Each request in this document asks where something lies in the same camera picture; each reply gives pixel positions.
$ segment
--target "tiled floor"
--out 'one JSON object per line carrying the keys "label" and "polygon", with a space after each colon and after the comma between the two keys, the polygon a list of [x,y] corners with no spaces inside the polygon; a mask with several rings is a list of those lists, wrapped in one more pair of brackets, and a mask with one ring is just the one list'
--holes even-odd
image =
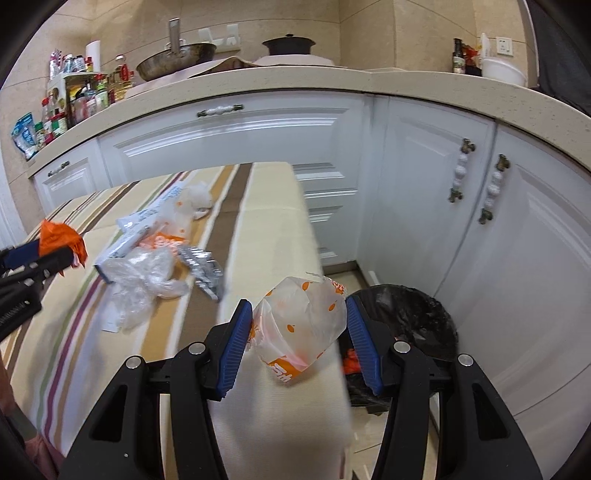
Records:
{"label": "tiled floor", "polygon": [[361,272],[359,271],[343,272],[328,276],[335,282],[344,285],[347,289],[347,295],[351,295],[353,292],[367,287],[367,285],[365,285],[365,280],[363,280]]}
{"label": "tiled floor", "polygon": [[[329,275],[333,280],[343,284],[347,293],[351,294],[361,288],[366,288],[359,271],[351,271]],[[371,480],[379,448],[384,436],[384,428],[388,413],[380,416],[370,415],[365,408],[353,408],[353,443],[351,445],[351,466],[359,480]],[[437,469],[437,447],[439,437],[432,422],[429,422],[429,437],[427,441],[427,456],[423,480],[435,478]]]}

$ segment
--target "table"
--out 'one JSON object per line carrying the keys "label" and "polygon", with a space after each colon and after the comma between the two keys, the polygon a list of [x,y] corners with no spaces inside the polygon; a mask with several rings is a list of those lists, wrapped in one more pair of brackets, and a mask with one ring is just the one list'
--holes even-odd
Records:
{"label": "table", "polygon": [[[140,210],[178,181],[205,182],[211,213],[193,222],[192,245],[213,253],[225,271],[226,294],[212,302],[198,288],[158,300],[148,322],[124,333],[102,330],[109,287],[92,267],[118,235],[116,219]],[[298,181],[286,163],[205,168],[71,200],[48,218],[83,234],[85,269],[69,269],[46,287],[43,311],[2,344],[17,403],[35,427],[67,454],[86,416],[123,361],[174,356],[227,322],[241,298],[253,306],[284,277],[321,274],[316,240]],[[31,233],[34,238],[38,231]],[[184,266],[175,278],[192,286]],[[245,353],[234,388],[210,402],[217,442],[230,480],[340,477],[351,439],[349,399],[333,345],[288,385],[253,351]],[[168,398],[161,402],[163,459],[176,478]]]}

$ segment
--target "black pot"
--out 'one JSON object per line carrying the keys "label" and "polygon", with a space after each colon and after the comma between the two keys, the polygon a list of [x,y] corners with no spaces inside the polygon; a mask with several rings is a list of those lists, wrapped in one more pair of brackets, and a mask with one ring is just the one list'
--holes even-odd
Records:
{"label": "black pot", "polygon": [[285,37],[273,38],[262,44],[269,49],[269,55],[310,55],[310,49],[316,42],[288,33]]}

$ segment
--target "clear plastic bag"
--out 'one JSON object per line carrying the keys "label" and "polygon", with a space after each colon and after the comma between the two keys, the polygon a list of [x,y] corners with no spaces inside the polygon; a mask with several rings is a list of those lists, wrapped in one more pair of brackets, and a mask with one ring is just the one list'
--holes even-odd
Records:
{"label": "clear plastic bag", "polygon": [[174,268],[169,248],[134,248],[125,258],[108,258],[102,269],[116,282],[111,298],[111,319],[123,330],[147,321],[154,311],[155,298],[173,299],[189,292],[181,280],[169,280]]}
{"label": "clear plastic bag", "polygon": [[316,361],[347,326],[346,291],[328,277],[287,277],[253,313],[249,348],[283,382]]}

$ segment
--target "white bowl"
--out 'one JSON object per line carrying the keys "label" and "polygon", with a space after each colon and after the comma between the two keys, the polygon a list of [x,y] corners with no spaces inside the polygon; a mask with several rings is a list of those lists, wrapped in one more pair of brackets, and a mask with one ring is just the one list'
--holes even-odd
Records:
{"label": "white bowl", "polygon": [[512,63],[496,57],[487,57],[482,59],[480,63],[483,77],[512,83],[520,87],[525,86],[525,75]]}

